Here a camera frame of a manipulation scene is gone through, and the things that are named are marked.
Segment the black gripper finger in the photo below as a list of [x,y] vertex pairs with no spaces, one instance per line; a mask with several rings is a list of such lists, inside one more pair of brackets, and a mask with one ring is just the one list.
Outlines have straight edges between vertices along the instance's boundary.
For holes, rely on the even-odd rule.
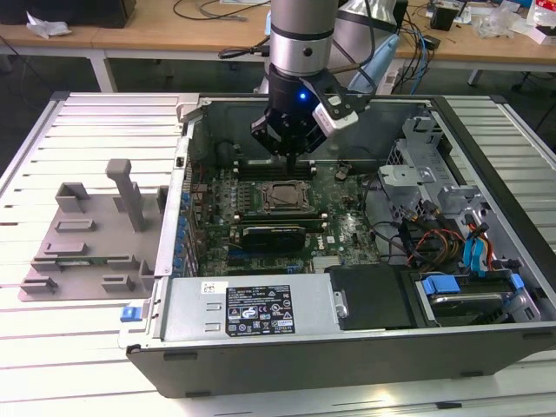
[[288,168],[293,167],[292,140],[285,134],[277,133],[269,124],[267,117],[262,116],[250,125],[251,136],[265,148],[272,157],[285,160]]
[[324,141],[326,136],[318,125],[298,125],[293,129],[293,163],[300,156],[312,153]]

